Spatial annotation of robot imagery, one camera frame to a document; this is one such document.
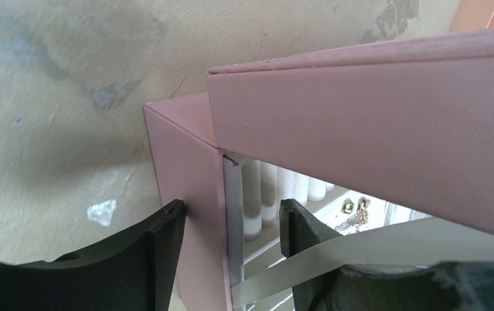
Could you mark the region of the rhinestone earring in box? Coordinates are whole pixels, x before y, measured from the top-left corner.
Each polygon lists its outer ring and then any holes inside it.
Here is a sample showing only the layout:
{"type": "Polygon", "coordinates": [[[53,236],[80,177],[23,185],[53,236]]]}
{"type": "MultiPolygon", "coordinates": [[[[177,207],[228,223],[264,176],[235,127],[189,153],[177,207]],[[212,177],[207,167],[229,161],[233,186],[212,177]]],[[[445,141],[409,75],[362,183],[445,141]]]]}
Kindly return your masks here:
{"type": "Polygon", "coordinates": [[[349,217],[342,224],[335,226],[334,230],[341,233],[342,231],[355,229],[355,232],[358,233],[360,232],[361,226],[366,225],[368,223],[368,220],[369,220],[368,213],[366,212],[356,213],[351,217],[349,217]]]}

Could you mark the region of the gold stud earring left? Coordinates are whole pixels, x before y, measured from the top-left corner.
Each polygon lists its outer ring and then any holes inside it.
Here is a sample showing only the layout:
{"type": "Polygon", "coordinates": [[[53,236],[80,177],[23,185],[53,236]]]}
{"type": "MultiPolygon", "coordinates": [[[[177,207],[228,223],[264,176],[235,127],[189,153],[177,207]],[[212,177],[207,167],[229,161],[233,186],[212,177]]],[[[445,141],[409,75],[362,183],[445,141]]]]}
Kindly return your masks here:
{"type": "Polygon", "coordinates": [[[355,203],[347,198],[342,203],[341,212],[344,214],[352,214],[355,211],[355,208],[355,203]]]}

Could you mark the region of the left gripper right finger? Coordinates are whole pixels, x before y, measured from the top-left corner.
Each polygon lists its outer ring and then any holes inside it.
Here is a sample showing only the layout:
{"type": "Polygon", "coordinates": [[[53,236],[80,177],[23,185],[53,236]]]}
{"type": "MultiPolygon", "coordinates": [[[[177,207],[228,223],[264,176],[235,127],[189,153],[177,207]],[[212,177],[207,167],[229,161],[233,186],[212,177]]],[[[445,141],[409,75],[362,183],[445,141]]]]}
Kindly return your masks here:
{"type": "Polygon", "coordinates": [[[295,310],[494,310],[494,260],[345,265],[292,287],[295,310]]]}

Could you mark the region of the pink jewelry box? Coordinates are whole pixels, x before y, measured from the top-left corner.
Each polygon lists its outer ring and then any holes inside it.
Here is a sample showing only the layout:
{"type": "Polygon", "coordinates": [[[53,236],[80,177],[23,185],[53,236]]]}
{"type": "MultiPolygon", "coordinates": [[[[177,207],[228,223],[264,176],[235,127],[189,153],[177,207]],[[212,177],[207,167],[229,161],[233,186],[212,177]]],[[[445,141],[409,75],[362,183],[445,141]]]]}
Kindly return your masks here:
{"type": "Polygon", "coordinates": [[[210,69],[147,103],[160,197],[188,207],[187,310],[230,310],[223,155],[237,152],[494,234],[494,29],[210,69]]]}

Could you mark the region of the gold stud earring right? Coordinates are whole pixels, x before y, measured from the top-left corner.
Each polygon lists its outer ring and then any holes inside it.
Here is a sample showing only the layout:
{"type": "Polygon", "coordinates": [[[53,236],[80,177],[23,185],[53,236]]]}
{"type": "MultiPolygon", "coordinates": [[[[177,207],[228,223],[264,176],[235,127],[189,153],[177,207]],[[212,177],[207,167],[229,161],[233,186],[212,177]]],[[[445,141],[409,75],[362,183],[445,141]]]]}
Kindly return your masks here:
{"type": "Polygon", "coordinates": [[[368,199],[365,196],[360,197],[357,202],[357,212],[361,213],[362,211],[367,210],[369,205],[370,205],[370,199],[368,199]]]}

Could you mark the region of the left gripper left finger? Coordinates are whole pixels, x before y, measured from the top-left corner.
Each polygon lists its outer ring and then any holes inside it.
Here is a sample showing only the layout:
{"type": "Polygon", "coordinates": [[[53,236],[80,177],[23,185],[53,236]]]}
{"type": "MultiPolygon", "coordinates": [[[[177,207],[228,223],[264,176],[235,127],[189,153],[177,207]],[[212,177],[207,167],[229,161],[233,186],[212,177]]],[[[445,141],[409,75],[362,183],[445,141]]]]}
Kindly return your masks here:
{"type": "Polygon", "coordinates": [[[52,262],[0,262],[0,310],[168,310],[185,220],[173,200],[52,262]]]}

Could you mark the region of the gold stud earring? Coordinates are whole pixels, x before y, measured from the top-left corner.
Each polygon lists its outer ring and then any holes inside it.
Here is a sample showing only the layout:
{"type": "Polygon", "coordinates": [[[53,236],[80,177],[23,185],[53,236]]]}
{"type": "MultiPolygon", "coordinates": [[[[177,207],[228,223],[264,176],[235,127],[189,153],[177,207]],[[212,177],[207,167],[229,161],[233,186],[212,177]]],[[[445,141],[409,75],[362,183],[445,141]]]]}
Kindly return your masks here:
{"type": "Polygon", "coordinates": [[[357,212],[361,213],[362,211],[367,210],[369,205],[370,205],[370,199],[368,199],[365,196],[360,197],[357,202],[357,212]]]}
{"type": "Polygon", "coordinates": [[[342,203],[341,212],[344,214],[352,214],[355,211],[355,208],[355,203],[347,198],[342,203]]]}

